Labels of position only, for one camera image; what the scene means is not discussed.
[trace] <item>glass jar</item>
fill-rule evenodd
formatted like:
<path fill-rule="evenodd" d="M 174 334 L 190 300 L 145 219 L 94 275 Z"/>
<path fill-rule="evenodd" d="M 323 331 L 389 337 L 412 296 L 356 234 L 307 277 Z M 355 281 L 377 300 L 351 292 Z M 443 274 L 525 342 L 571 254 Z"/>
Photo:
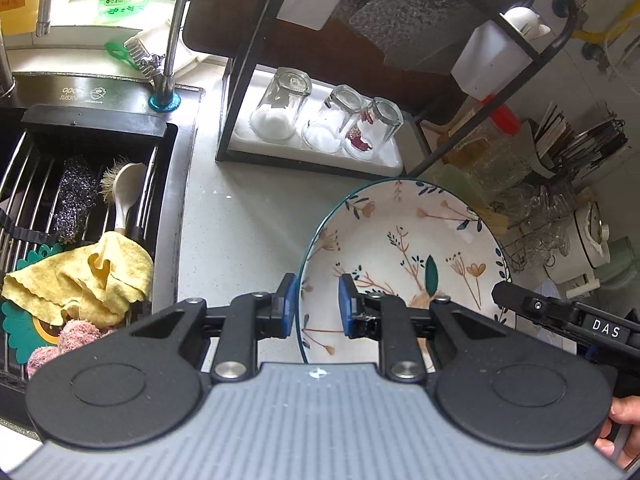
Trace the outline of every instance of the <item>glass jar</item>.
<path fill-rule="evenodd" d="M 314 150 L 335 153 L 364 107 L 362 96 L 353 88 L 338 85 L 320 105 L 318 114 L 306 122 L 302 138 Z"/>
<path fill-rule="evenodd" d="M 374 97 L 348 129 L 342 145 L 349 155 L 371 160 L 382 146 L 400 129 L 404 119 L 391 101 Z"/>
<path fill-rule="evenodd" d="M 497 196 L 525 178 L 531 166 L 514 152 L 508 136 L 504 136 L 492 144 L 468 172 L 488 195 Z"/>
<path fill-rule="evenodd" d="M 301 70 L 277 69 L 249 118 L 252 130 L 269 142 L 289 139 L 296 131 L 298 115 L 311 89 L 311 79 Z"/>

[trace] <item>white appliance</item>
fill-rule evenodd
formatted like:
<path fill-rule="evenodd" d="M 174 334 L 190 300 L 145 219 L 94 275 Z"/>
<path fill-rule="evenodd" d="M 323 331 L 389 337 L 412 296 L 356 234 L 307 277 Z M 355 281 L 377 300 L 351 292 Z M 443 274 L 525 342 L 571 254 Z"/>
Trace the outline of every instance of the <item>white appliance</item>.
<path fill-rule="evenodd" d="M 602 223 L 596 202 L 576 209 L 564 222 L 569 235 L 569 253 L 562 256 L 557 249 L 553 250 L 545 269 L 555 283 L 583 277 L 583 284 L 571 283 L 567 289 L 567 298 L 575 298 L 600 286 L 593 270 L 610 262 L 609 226 Z"/>

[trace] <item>gray textured grip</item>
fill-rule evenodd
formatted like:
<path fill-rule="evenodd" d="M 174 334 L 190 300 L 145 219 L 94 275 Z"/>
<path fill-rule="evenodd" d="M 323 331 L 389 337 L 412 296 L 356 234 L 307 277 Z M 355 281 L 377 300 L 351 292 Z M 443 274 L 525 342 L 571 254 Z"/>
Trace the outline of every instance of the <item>gray textured grip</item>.
<path fill-rule="evenodd" d="M 251 381 L 213 388 L 197 415 L 164 438 L 112 452 L 47 442 L 10 475 L 17 480 L 625 477 L 589 444 L 523 454 L 478 442 L 452 427 L 423 389 L 384 380 L 373 364 L 265 364 Z"/>

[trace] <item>black rack frame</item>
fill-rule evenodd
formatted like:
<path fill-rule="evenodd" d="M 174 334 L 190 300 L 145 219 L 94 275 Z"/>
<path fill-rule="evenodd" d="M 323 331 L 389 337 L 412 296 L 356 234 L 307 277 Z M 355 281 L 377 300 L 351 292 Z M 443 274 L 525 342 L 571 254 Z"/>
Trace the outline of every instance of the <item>black rack frame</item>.
<path fill-rule="evenodd" d="M 531 58 L 531 62 L 520 72 L 510 83 L 505 86 L 498 94 L 487 103 L 477 114 L 472 116 L 465 124 L 463 124 L 449 139 L 442 143 L 436 150 L 431 151 L 422 130 L 420 122 L 425 118 L 429 110 L 433 108 L 433 101 L 429 102 L 423 108 L 423 111 L 411 118 L 414 134 L 420 144 L 420 148 L 425 160 L 418 166 L 407 172 L 402 172 L 400 176 L 417 177 L 436 163 L 449 150 L 453 149 L 472 130 L 479 126 L 489 115 L 499 106 L 514 95 L 522 88 L 527 81 L 535 76 L 543 66 L 554 58 L 571 38 L 574 31 L 578 8 L 574 0 L 566 0 L 568 3 L 568 17 L 562 32 L 556 39 L 546 47 L 542 52 L 538 53 L 527 40 L 525 40 L 516 30 L 507 22 L 500 12 L 489 6 L 484 0 L 465 0 L 468 4 L 482 12 L 488 20 L 492 20 L 498 25 L 524 52 Z M 244 100 L 244 95 L 249 87 L 249 83 L 257 67 L 258 58 L 267 37 L 268 32 L 274 25 L 280 7 L 284 0 L 258 0 L 258 13 L 254 17 L 254 26 L 251 35 L 246 41 L 240 44 L 236 56 L 230 58 L 226 65 L 225 74 L 223 76 L 222 102 L 220 107 L 220 136 L 218 139 L 218 148 L 216 150 L 217 161 L 235 161 L 248 162 L 251 164 L 261 164 L 264 166 L 275 166 L 277 168 L 289 168 L 292 170 L 315 171 L 318 173 L 337 174 L 341 176 L 351 176 L 356 178 L 364 178 L 367 180 L 377 180 L 381 175 L 364 173 L 355 170 L 346 170 L 344 168 L 336 168 L 323 164 L 305 162 L 301 160 L 293 160 L 278 156 L 261 155 L 257 153 L 248 153 L 229 148 L 229 142 L 233 135 L 233 130 L 238 119 L 238 113 Z"/>

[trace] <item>ceramic plate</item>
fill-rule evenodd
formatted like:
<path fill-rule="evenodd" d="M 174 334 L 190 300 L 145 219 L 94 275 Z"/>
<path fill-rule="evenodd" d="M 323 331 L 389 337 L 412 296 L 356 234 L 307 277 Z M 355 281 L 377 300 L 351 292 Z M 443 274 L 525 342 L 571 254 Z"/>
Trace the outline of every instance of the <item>ceramic plate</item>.
<path fill-rule="evenodd" d="M 514 313 L 491 297 L 496 283 L 510 280 L 494 236 L 462 200 L 433 184 L 377 182 L 348 196 L 322 222 L 298 291 L 298 336 L 310 363 L 378 360 L 376 342 L 342 333 L 338 277 L 345 272 L 361 292 L 396 294 L 417 308 L 447 294 L 514 326 Z M 423 340 L 420 347 L 431 367 Z"/>

